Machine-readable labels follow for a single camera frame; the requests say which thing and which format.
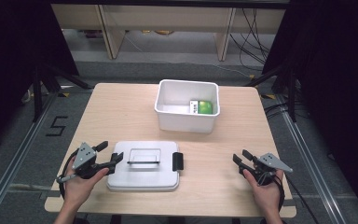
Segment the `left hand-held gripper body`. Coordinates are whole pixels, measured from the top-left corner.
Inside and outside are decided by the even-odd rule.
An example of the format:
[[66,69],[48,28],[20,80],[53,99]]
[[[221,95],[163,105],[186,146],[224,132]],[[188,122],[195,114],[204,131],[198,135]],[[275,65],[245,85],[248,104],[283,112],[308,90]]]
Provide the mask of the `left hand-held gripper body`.
[[96,163],[97,153],[85,142],[80,145],[72,165],[77,176],[90,179],[103,169],[101,164]]

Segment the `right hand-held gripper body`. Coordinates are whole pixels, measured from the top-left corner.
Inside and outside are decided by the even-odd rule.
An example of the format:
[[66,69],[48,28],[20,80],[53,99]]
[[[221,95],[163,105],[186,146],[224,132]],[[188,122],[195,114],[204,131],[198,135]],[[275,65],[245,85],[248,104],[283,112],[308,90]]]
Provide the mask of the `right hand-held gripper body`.
[[277,170],[289,173],[293,172],[291,167],[272,153],[257,157],[257,162],[254,162],[254,167],[248,168],[248,171],[254,176],[257,184],[261,186],[266,186],[271,183]]

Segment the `white plastic lid with handle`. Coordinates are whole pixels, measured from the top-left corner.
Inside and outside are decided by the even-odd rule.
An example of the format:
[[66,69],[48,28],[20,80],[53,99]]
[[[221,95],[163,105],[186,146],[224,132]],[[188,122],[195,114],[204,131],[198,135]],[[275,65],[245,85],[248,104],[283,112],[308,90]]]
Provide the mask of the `white plastic lid with handle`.
[[180,183],[184,155],[173,141],[121,141],[123,160],[107,178],[112,191],[173,191]]

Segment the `person's right hand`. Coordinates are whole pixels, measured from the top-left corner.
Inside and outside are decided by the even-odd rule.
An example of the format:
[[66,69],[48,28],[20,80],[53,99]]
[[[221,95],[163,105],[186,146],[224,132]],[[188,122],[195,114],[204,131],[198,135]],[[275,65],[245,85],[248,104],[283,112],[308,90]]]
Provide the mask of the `person's right hand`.
[[279,214],[280,191],[275,183],[266,186],[259,186],[253,175],[247,171],[243,171],[245,179],[253,190],[256,204],[260,207],[265,216]]

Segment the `person's left hand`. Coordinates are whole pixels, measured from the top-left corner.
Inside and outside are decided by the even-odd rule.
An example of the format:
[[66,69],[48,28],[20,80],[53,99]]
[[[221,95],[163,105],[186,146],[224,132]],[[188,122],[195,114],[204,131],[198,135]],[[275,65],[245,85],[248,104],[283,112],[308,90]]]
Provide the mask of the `person's left hand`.
[[108,171],[108,168],[103,168],[90,179],[76,176],[66,181],[64,183],[63,207],[78,209],[88,199],[94,186],[106,176]]

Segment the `silver plug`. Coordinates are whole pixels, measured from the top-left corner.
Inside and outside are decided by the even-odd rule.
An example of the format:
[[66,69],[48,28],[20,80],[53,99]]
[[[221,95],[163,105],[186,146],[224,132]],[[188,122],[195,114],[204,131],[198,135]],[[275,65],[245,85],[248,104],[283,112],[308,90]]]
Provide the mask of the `silver plug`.
[[75,178],[75,177],[76,177],[76,174],[71,174],[71,175],[67,175],[67,176],[60,175],[60,176],[58,176],[58,177],[56,178],[56,182],[57,182],[58,184],[63,184],[63,183],[65,183],[66,181],[71,180],[71,179],[73,179],[73,178]]

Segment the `green and white packet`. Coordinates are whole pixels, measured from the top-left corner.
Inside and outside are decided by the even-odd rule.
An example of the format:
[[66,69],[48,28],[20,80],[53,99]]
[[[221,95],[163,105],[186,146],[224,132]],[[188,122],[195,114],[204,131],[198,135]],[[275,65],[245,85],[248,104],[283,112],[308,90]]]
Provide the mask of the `green and white packet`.
[[191,100],[189,102],[189,112],[191,114],[212,115],[213,104],[209,101]]

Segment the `white plastic bin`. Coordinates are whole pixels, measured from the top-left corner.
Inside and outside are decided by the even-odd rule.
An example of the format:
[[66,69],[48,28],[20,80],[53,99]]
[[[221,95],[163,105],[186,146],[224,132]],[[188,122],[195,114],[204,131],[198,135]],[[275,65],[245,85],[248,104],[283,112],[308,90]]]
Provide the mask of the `white plastic bin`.
[[[212,115],[191,114],[191,100],[211,102]],[[212,82],[163,79],[159,82],[155,111],[161,130],[211,133],[220,114],[219,87]]]

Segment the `black metal stand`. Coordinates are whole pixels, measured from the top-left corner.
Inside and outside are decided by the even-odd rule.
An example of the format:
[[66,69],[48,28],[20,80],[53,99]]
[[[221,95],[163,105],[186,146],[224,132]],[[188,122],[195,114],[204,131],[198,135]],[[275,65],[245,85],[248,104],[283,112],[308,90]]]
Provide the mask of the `black metal stand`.
[[251,80],[249,83],[245,84],[245,87],[255,87],[272,77],[276,77],[271,87],[272,91],[279,94],[284,92],[287,93],[288,101],[286,104],[288,106],[288,114],[292,119],[292,122],[296,122],[296,74],[293,68],[286,68],[285,66],[280,65],[263,74],[261,77]]
[[48,63],[39,63],[34,68],[33,73],[33,88],[34,88],[34,119],[36,122],[42,115],[42,88],[41,84],[44,84],[48,92],[58,93],[62,88],[56,77],[63,77],[64,79],[72,82],[76,86],[91,90],[92,86],[86,82],[74,77],[72,74],[66,73],[60,68],[50,65]]

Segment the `black curtain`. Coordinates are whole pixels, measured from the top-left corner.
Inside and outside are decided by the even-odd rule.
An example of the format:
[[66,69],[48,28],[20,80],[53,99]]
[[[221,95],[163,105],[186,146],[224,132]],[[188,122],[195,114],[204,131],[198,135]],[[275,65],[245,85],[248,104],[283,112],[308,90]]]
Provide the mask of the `black curtain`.
[[358,198],[358,0],[284,0],[265,68],[291,57],[310,113]]
[[0,0],[0,133],[41,63],[76,76],[76,64],[49,0]]

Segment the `light wooden furniture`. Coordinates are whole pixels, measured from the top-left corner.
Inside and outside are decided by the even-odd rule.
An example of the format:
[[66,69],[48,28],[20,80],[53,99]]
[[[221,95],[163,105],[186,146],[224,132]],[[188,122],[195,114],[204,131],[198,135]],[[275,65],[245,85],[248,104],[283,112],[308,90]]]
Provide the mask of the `light wooden furniture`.
[[115,59],[129,30],[212,33],[217,58],[227,55],[231,33],[272,35],[278,32],[282,9],[218,7],[141,7],[54,4],[55,17],[62,29],[100,30],[107,55]]

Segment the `metal floor rail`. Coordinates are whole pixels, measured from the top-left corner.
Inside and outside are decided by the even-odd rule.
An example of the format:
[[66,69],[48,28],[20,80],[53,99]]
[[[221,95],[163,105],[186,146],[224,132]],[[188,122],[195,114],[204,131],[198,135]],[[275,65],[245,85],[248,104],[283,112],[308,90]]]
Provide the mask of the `metal floor rail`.
[[18,147],[12,160],[10,161],[5,172],[0,178],[0,205],[7,194],[10,184],[12,183],[17,172],[20,170],[20,167],[31,148],[31,145],[34,142],[36,136],[38,135],[39,130],[43,125],[44,120],[46,119],[47,113],[57,96],[57,93],[50,93],[47,96],[46,102],[43,103],[41,114],[35,121],[32,122],[32,125],[28,129],[27,134],[21,141],[20,146]]
[[285,120],[286,126],[289,129],[289,132],[294,138],[297,149],[305,163],[305,166],[307,167],[310,178],[318,191],[328,216],[334,224],[346,224],[346,218],[343,216],[332,191],[327,186],[321,170],[319,169],[316,160],[311,155],[310,149],[301,131],[299,130],[297,124],[292,120],[292,117],[289,115],[289,113],[285,112],[284,106],[282,106],[282,116]]

